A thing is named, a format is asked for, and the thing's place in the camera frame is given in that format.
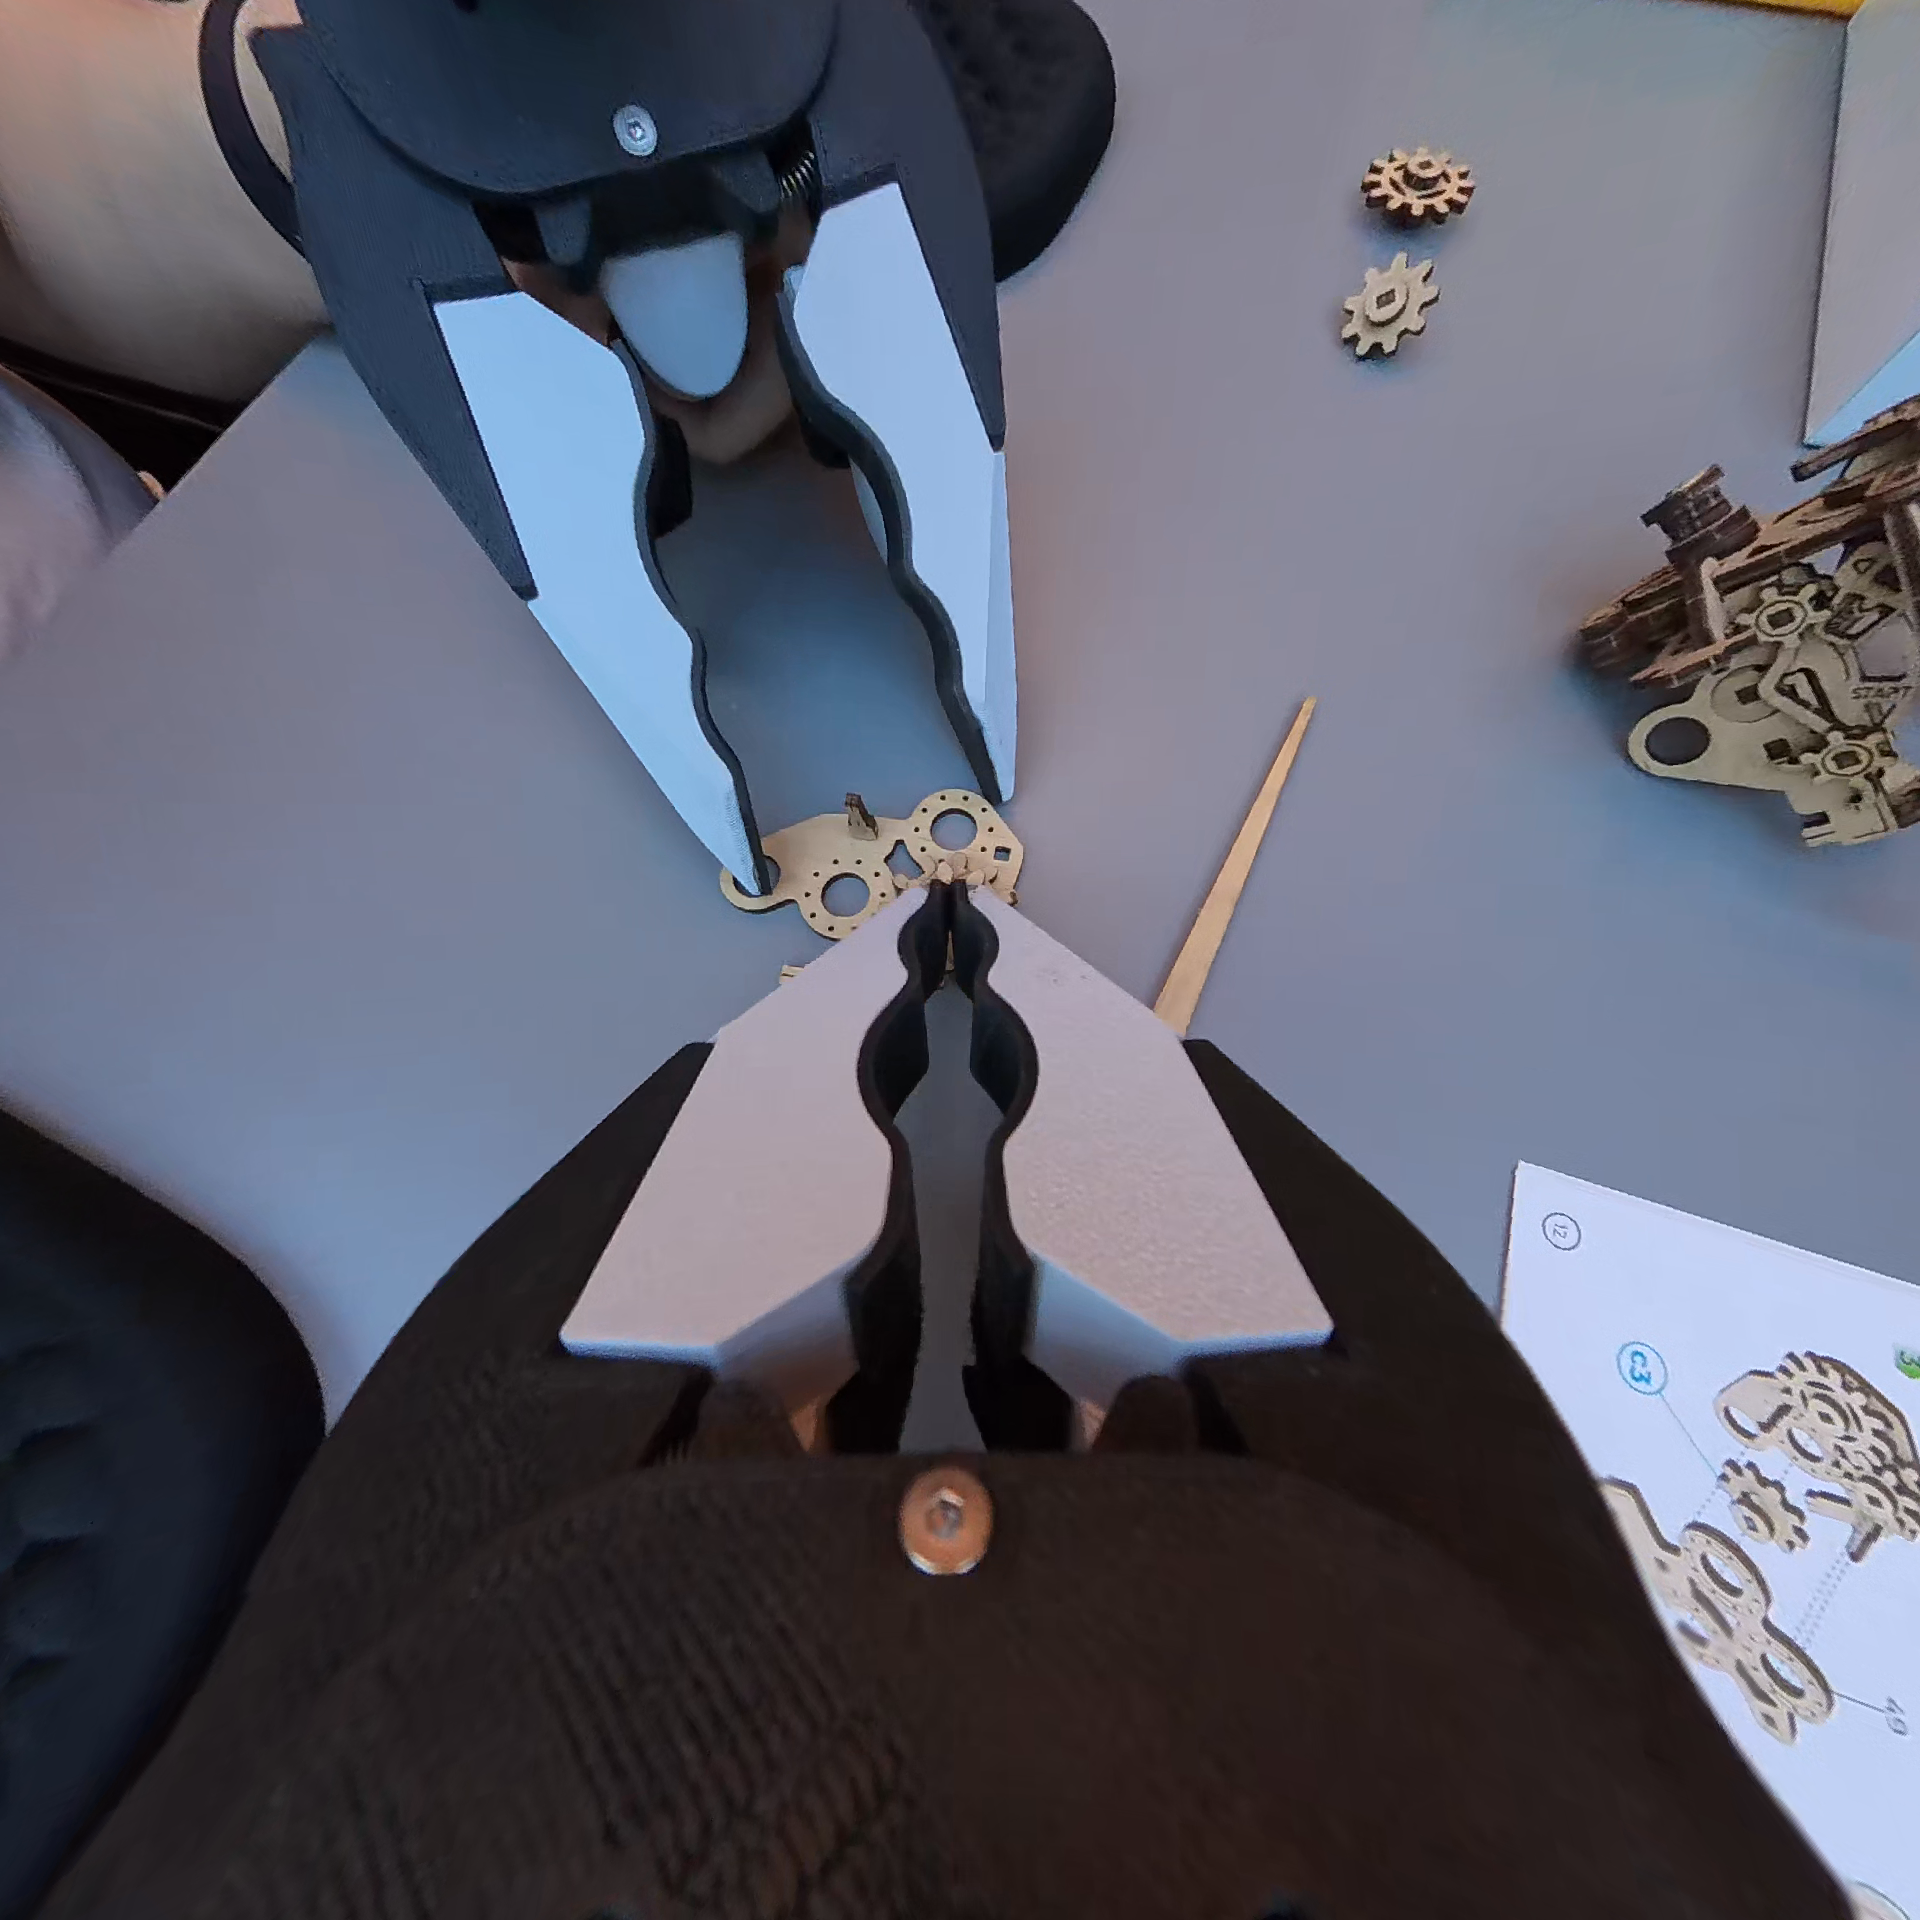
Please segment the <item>dark wristband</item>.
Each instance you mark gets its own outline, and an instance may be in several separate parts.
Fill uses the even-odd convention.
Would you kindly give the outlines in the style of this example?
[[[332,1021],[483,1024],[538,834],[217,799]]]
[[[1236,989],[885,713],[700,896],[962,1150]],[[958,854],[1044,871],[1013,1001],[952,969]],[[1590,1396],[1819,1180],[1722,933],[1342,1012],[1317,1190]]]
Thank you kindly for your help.
[[[200,90],[224,165],[254,209],[300,255],[298,192],[257,130],[238,71],[240,1],[208,1],[200,25]]]

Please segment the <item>black padded seat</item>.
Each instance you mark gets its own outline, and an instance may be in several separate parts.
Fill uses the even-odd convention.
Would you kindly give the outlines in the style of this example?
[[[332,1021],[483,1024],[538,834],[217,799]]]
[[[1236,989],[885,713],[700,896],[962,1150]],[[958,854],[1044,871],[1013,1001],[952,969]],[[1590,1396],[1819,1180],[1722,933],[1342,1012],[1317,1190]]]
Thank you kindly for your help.
[[[4,1916],[168,1735],[320,1438],[314,1359],[267,1287],[4,1114]]]

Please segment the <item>printed instruction sheet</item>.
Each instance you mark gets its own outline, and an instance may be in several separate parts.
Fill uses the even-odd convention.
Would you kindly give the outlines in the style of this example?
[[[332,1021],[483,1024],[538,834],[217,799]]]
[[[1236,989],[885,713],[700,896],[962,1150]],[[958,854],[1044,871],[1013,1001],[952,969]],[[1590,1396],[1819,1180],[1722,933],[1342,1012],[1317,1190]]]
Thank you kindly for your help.
[[[1501,1322],[1748,1765],[1917,1916],[1917,1290],[1520,1166]]]

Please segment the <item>wooden gear with hub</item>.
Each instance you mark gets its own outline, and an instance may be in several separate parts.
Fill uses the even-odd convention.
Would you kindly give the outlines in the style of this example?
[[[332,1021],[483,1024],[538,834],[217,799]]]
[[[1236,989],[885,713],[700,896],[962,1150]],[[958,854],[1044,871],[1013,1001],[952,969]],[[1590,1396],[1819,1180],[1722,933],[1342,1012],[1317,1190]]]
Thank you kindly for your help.
[[[1393,226],[1440,226],[1473,202],[1477,180],[1465,159],[1417,145],[1374,158],[1360,180],[1360,200]]]

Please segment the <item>person's clothing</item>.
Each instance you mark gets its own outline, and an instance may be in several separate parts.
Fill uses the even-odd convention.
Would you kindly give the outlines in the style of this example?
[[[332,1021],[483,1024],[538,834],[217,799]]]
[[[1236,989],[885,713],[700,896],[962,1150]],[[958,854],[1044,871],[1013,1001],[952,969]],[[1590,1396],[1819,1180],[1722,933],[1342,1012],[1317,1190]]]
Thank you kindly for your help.
[[[3,658],[238,413],[3,341]]]

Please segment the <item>person's left forearm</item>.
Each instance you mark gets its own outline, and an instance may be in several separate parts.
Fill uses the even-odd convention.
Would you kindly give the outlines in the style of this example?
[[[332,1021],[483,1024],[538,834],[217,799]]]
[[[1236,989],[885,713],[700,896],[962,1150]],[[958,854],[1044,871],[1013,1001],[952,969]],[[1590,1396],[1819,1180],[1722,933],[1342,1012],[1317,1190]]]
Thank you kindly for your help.
[[[325,329],[202,95],[208,5],[3,5],[3,330],[65,361],[250,400]]]

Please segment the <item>black quilted pad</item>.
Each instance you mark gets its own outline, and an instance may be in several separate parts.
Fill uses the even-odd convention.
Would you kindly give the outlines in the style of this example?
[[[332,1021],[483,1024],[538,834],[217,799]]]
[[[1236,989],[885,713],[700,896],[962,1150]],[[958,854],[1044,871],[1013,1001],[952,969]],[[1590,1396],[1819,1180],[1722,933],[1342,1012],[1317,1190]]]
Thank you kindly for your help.
[[[1075,1],[916,1],[954,85],[988,200],[996,281],[1067,226],[1112,144],[1109,42]]]

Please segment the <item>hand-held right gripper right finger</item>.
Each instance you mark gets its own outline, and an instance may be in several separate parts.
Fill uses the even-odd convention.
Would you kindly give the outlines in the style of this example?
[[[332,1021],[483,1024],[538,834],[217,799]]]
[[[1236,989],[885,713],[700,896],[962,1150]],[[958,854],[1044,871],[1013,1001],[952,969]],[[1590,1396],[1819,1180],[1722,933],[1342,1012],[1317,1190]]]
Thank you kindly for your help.
[[[1067,1448],[1075,1406],[1333,1321],[1186,1047],[988,889],[954,886],[990,1138],[968,1400],[990,1448]]]

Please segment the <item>wooden mechanical model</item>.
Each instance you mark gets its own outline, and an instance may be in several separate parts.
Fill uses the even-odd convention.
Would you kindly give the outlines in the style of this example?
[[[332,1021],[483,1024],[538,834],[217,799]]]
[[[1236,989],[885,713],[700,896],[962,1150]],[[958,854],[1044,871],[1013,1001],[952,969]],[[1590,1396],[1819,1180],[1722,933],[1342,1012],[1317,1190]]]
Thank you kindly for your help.
[[[1757,517],[1710,465],[1642,518],[1666,562],[1578,629],[1582,660],[1669,693],[1633,726],[1649,774],[1781,793],[1810,846],[1915,825],[1897,740],[1917,690],[1917,398],[1793,463],[1828,484]]]

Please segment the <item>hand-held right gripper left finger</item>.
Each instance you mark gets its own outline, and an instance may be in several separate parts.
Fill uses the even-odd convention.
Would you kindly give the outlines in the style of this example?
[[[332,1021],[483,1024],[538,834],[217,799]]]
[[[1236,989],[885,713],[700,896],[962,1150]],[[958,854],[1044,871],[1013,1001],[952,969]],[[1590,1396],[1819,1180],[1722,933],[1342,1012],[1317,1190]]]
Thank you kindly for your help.
[[[921,1242],[897,1118],[929,1066],[954,889],[886,905],[723,1026],[563,1325],[574,1353],[694,1359],[837,1450],[897,1450]]]

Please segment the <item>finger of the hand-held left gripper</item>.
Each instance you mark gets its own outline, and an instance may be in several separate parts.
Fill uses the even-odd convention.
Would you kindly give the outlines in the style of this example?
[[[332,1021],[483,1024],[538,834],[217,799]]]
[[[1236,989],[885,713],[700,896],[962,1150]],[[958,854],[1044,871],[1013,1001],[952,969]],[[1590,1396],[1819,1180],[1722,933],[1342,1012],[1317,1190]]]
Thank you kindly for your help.
[[[674,610],[644,511],[656,422],[633,358],[526,293],[436,304],[532,613],[701,844],[765,886],[753,799],[715,733],[705,644]]]
[[[849,455],[897,591],[981,791],[1018,783],[1018,634],[1003,455],[990,438],[900,183],[827,206],[779,293],[808,424]]]

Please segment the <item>white box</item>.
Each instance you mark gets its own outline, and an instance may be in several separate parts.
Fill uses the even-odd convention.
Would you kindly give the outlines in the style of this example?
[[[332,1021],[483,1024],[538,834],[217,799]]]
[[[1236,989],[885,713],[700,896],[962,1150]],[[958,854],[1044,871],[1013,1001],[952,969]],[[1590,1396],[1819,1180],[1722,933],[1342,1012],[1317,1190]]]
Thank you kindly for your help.
[[[1917,5],[1865,1],[1845,33],[1805,444],[1917,392]]]

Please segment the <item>perforated wooden plate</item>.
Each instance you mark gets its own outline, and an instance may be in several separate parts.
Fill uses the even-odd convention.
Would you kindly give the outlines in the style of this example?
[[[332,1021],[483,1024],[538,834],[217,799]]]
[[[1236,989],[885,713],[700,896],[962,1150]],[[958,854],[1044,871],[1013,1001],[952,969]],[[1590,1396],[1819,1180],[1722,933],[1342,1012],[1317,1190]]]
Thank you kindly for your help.
[[[916,892],[916,877],[932,847],[976,847],[1018,863],[1013,900],[1024,863],[1024,844],[995,805],[968,788],[940,788],[907,815],[873,813],[865,798],[849,794],[841,812],[826,812],[770,831],[761,846],[773,889],[750,896],[732,873],[721,892],[742,911],[795,905],[821,936],[838,942],[892,900]]]

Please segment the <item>thin wooden stick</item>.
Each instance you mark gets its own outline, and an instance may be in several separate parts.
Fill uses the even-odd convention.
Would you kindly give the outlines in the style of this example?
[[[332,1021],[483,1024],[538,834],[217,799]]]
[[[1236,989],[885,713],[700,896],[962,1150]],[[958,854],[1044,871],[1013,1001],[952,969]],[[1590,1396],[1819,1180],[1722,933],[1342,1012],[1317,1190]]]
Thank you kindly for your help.
[[[1273,823],[1280,793],[1284,791],[1292,766],[1305,743],[1314,709],[1317,700],[1309,695],[1300,701],[1297,716],[1292,718],[1280,750],[1270,761],[1251,806],[1245,808],[1233,846],[1227,854],[1222,854],[1208,896],[1200,903],[1185,944],[1154,998],[1154,1014],[1180,1038],[1186,1038],[1193,1026],[1198,1001],[1204,994],[1218,950],[1226,944],[1241,892],[1252,873],[1266,829]]]

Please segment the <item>flat wooden gear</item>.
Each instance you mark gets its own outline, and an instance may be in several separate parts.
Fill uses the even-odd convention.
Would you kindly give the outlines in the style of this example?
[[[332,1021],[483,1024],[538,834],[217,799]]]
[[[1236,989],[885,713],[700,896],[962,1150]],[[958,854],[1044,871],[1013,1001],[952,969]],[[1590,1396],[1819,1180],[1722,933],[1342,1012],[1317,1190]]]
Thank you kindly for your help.
[[[1356,295],[1342,304],[1339,341],[1358,358],[1395,353],[1408,335],[1425,330],[1426,310],[1440,298],[1434,261],[1408,261],[1405,250],[1382,266],[1370,266]]]

